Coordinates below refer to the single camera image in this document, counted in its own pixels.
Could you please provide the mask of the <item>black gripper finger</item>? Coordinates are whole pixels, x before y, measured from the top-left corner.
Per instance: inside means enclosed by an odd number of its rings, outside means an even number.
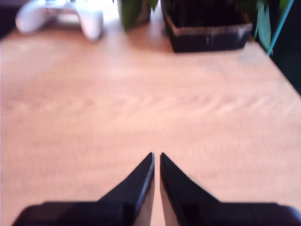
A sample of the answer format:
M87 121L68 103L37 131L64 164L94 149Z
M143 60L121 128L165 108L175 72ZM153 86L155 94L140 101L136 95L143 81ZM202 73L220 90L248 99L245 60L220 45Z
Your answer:
M220 201L193 182L165 153L160 155L160 178L170 207L166 222L173 226L213 226L213 207Z
M150 152L100 200L103 226L149 226L154 200L155 156Z

